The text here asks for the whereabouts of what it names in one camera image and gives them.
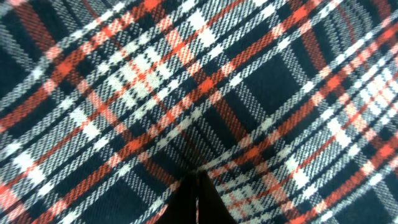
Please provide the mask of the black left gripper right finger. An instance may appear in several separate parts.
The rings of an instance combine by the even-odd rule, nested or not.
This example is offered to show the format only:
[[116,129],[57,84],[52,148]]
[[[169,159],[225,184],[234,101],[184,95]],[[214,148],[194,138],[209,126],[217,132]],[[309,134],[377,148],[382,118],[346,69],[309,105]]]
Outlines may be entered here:
[[198,223],[237,224],[219,196],[207,172],[198,173]]

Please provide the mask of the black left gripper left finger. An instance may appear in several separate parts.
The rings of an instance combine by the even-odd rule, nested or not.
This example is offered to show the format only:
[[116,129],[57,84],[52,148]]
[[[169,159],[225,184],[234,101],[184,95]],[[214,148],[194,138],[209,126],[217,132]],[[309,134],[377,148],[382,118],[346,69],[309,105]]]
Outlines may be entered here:
[[174,198],[155,224],[195,224],[196,199],[196,175],[189,174],[183,179]]

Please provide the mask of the plaid sleeveless dress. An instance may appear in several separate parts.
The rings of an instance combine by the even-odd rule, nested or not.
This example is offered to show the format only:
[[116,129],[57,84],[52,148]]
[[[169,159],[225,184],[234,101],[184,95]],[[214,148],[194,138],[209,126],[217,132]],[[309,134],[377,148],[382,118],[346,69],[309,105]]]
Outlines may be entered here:
[[396,1],[2,1],[1,222],[397,222]]

